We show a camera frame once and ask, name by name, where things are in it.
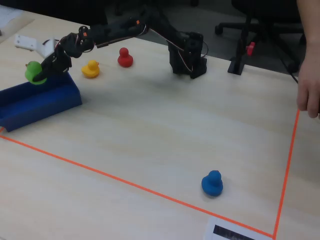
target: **person's hand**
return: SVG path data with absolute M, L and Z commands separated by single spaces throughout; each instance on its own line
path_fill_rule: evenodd
M 297 105 L 316 118 L 320 108 L 320 43 L 307 45 L 299 72 Z

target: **blue plastic bin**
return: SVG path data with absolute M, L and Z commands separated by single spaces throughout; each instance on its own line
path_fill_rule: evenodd
M 82 104 L 68 72 L 40 85 L 26 82 L 0 91 L 0 126 L 8 132 Z

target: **orange tape line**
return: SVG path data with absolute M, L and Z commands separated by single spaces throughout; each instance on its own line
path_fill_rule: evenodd
M 151 190 L 151 189 L 146 188 L 146 187 L 144 187 L 144 186 L 141 186 L 141 185 L 135 184 L 135 183 L 133 183 L 133 182 L 130 182 L 130 181 L 124 180 L 124 179 L 122 179 L 122 178 L 120 178 L 120 177 L 117 177 L 117 176 L 111 175 L 111 174 L 109 174 L 109 173 L 106 173 L 106 172 L 100 171 L 100 170 L 95 169 L 95 168 L 92 168 L 92 167 L 90 167 L 90 166 L 86 166 L 86 165 L 83 165 L 83 164 L 81 164 L 81 163 L 78 163 L 78 162 L 75 162 L 75 161 L 69 160 L 69 159 L 67 159 L 67 158 L 64 158 L 64 157 L 61 157 L 61 156 L 58 156 L 58 155 L 52 154 L 52 153 L 50 153 L 50 152 L 47 152 L 47 151 L 41 150 L 41 149 L 36 148 L 36 147 L 34 147 L 34 146 L 28 145 L 28 144 L 26 144 L 26 143 L 23 143 L 23 142 L 20 142 L 20 141 L 17 141 L 17 140 L 14 140 L 14 139 L 11 139 L 11 138 L 9 138 L 9 137 L 2 136 L 2 135 L 0 135 L 0 138 L 5 139 L 5 140 L 8 140 L 8 141 L 13 142 L 13 143 L 16 143 L 16 144 L 19 144 L 19 145 L 24 146 L 24 147 L 26 147 L 26 148 L 29 148 L 29 149 L 35 150 L 35 151 L 37 151 L 37 152 L 43 153 L 43 154 L 45 154 L 45 155 L 51 156 L 51 157 L 53 157 L 53 158 L 56 158 L 56 159 L 59 159 L 59 160 L 65 161 L 65 162 L 67 162 L 67 163 L 70 163 L 70 164 L 76 165 L 76 166 L 78 166 L 78 167 L 81 167 L 81 168 L 84 168 L 84 169 L 90 170 L 90 171 L 95 172 L 95 173 L 97 173 L 97 174 L 104 175 L 104 176 L 106 176 L 106 177 L 108 177 L 108 178 L 111 178 L 111 179 L 117 180 L 117 181 L 122 182 L 122 183 L 124 183 L 124 184 L 128 184 L 128 185 L 130 185 L 130 186 L 133 186 L 133 187 L 135 187 L 135 188 L 141 189 L 141 190 L 146 191 L 146 192 L 148 192 L 148 193 L 151 193 L 151 194 L 157 195 L 157 196 L 159 196 L 159 197 L 162 197 L 162 198 L 164 198 L 164 199 L 170 200 L 170 201 L 175 202 L 175 203 L 177 203 L 177 204 L 181 204 L 181 205 L 183 205 L 183 206 L 185 206 L 185 207 L 188 207 L 188 208 L 191 208 L 191 209 L 194 209 L 194 210 L 200 211 L 200 212 L 202 212 L 202 213 L 205 213 L 205 214 L 208 214 L 208 215 L 211 215 L 211 216 L 214 216 L 214 217 L 217 217 L 217 218 L 223 219 L 223 220 L 225 220 L 225 221 L 228 221 L 228 222 L 233 223 L 233 224 L 236 224 L 236 225 L 238 225 L 238 226 L 240 226 L 240 227 L 243 227 L 243 228 L 246 228 L 246 229 L 252 230 L 252 231 L 254 231 L 254 232 L 256 232 L 256 233 L 259 233 L 259 234 L 265 235 L 265 236 L 267 236 L 267 237 L 272 238 L 272 236 L 273 236 L 273 235 L 272 235 L 272 234 L 270 234 L 270 233 L 266 233 L 266 232 L 261 231 L 261 230 L 259 230 L 259 229 L 257 229 L 257 228 L 254 228 L 254 227 L 252 227 L 252 226 L 249 226 L 249 225 L 243 224 L 243 223 L 241 223 L 241 222 L 238 222 L 238 221 L 232 220 L 232 219 L 227 218 L 227 217 L 225 217 L 225 216 L 221 216 L 221 215 L 216 214 L 216 213 L 213 213 L 213 212 L 211 212 L 211 211 L 208 211 L 208 210 L 202 209 L 202 208 L 200 208 L 200 207 L 197 207 L 197 206 L 191 205 L 191 204 L 186 203 L 186 202 L 184 202 L 184 201 L 180 201 L 180 200 L 175 199 L 175 198 L 173 198 L 173 197 L 170 197 L 170 196 L 164 195 L 164 194 L 162 194 L 162 193 L 156 192 L 156 191 L 154 191 L 154 190 Z
M 272 236 L 273 240 L 276 240 L 276 238 L 277 238 L 281 212 L 282 212 L 282 208 L 284 206 L 287 182 L 288 182 L 288 177 L 289 177 L 289 170 L 290 170 L 290 165 L 291 165 L 292 154 L 293 154 L 293 151 L 294 151 L 296 132 L 297 132 L 298 122 L 299 122 L 299 115 L 300 115 L 300 110 L 296 111 L 295 122 L 294 122 L 292 137 L 291 137 L 291 143 L 290 143 L 288 162 L 286 163 L 286 169 L 285 169 L 284 181 L 283 181 L 283 186 L 282 186 L 281 198 L 280 198 L 278 213 L 276 215 L 274 231 L 273 231 L 273 236 Z

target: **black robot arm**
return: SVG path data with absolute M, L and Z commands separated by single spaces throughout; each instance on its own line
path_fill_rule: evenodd
M 81 26 L 78 33 L 70 33 L 55 46 L 54 52 L 41 63 L 42 72 L 33 78 L 41 81 L 51 75 L 61 74 L 72 67 L 71 57 L 79 58 L 96 46 L 137 37 L 153 31 L 168 42 L 170 64 L 174 74 L 190 75 L 195 79 L 207 71 L 207 59 L 201 56 L 204 37 L 197 32 L 177 31 L 163 15 L 145 9 L 139 16 L 116 21 L 109 25 Z

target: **yellow rubber duck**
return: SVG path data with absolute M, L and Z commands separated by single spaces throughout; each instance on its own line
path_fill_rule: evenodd
M 87 78 L 95 78 L 99 75 L 100 69 L 98 67 L 99 63 L 95 60 L 90 60 L 88 62 L 88 65 L 85 65 L 81 68 L 81 71 L 83 75 L 85 75 Z

